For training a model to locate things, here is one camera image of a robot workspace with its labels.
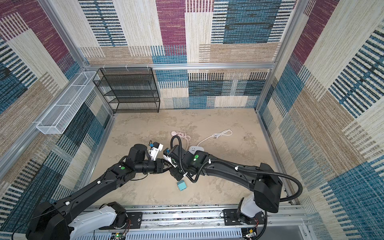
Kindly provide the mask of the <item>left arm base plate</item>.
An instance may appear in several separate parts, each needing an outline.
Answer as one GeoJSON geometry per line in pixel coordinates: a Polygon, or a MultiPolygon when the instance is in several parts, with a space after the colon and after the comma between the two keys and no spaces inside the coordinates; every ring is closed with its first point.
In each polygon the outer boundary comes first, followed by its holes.
{"type": "Polygon", "coordinates": [[[125,212],[118,214],[110,226],[99,228],[99,230],[128,230],[139,229],[142,223],[143,212],[125,212]]]}

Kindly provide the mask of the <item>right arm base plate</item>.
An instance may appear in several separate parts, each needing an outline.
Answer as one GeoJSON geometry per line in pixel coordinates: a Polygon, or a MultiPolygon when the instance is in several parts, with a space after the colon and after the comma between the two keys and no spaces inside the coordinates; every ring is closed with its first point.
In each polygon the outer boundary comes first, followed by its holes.
{"type": "Polygon", "coordinates": [[[256,224],[263,225],[265,223],[265,216],[265,213],[261,211],[257,213],[253,218],[250,218],[240,214],[240,212],[235,209],[224,209],[221,214],[221,217],[224,219],[226,226],[256,224]]]}

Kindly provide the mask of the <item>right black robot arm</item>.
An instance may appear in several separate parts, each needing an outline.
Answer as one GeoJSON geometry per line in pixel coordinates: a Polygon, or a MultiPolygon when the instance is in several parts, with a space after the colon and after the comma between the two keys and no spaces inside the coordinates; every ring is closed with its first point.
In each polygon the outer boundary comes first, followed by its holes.
{"type": "Polygon", "coordinates": [[[164,156],[170,158],[177,166],[173,176],[178,181],[187,177],[196,183],[200,176],[214,176],[236,183],[253,193],[253,201],[261,210],[269,213],[279,211],[283,183],[281,174],[264,163],[257,166],[246,166],[219,159],[207,152],[197,151],[194,155],[184,150],[178,153],[179,147],[166,149],[164,156]]]}

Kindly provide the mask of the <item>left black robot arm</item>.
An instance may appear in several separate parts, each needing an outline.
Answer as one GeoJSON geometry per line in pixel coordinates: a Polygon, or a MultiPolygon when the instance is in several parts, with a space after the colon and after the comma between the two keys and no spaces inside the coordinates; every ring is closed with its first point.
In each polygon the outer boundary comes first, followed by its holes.
{"type": "Polygon", "coordinates": [[[74,240],[99,228],[126,221],[124,208],[111,203],[92,213],[83,214],[89,206],[108,193],[122,187],[137,173],[165,172],[163,159],[152,160],[147,147],[136,144],[127,156],[109,167],[100,177],[85,187],[53,204],[39,204],[26,232],[28,240],[74,240]]]}

